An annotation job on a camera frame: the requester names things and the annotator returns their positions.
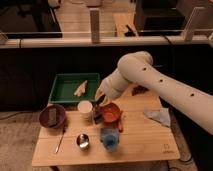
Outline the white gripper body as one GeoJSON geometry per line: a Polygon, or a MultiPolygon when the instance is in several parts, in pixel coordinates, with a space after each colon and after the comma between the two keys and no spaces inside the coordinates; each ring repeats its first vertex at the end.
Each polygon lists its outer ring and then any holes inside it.
{"type": "Polygon", "coordinates": [[[115,100],[121,96],[121,93],[112,86],[109,78],[105,78],[96,91],[95,99],[99,100],[101,96],[105,96],[109,100],[115,100]]]}

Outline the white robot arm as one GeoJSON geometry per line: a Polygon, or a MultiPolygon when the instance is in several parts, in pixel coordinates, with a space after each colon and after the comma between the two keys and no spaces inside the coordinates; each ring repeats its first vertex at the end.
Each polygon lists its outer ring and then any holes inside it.
{"type": "Polygon", "coordinates": [[[102,80],[95,100],[101,100],[100,104],[104,106],[119,98],[130,83],[136,83],[157,93],[213,135],[213,95],[160,73],[152,64],[153,58],[146,51],[122,56],[115,71],[102,80]]]}

